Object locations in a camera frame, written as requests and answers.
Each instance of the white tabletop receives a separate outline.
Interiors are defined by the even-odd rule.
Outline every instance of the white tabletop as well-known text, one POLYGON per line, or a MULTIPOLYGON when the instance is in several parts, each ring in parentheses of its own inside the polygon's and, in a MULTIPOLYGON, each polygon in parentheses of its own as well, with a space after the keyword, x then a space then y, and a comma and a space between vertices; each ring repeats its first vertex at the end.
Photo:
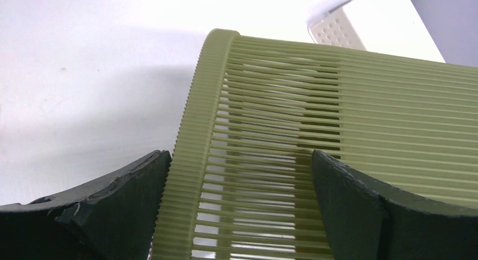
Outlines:
POLYGON ((172 152, 214 28, 312 42, 346 0, 0 0, 0 205, 172 152))

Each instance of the olive green plastic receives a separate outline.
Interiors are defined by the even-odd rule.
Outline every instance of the olive green plastic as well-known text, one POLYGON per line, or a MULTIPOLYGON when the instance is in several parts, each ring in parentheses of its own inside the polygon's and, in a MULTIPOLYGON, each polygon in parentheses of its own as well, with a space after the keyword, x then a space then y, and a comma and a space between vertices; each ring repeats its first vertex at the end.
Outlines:
POLYGON ((214 30, 152 259, 333 259, 313 149, 410 192, 478 208, 477 109, 476 68, 214 30))

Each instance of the green plastic basket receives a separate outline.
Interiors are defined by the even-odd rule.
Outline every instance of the green plastic basket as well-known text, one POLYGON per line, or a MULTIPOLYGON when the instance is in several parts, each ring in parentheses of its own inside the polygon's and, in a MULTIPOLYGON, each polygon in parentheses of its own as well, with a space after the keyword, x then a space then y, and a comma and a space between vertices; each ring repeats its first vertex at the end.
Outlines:
POLYGON ((214 30, 152 259, 333 259, 311 181, 314 149, 478 208, 477 109, 476 68, 214 30))

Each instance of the white surface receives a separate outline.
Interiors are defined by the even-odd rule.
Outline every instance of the white surface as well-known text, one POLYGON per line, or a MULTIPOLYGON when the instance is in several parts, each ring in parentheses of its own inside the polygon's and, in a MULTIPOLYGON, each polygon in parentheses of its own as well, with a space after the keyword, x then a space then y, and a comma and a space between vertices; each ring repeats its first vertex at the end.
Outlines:
POLYGON ((309 31, 321 44, 445 62, 411 0, 352 0, 309 31))
POLYGON ((0 0, 0 205, 172 151, 207 33, 312 42, 345 0, 0 0))

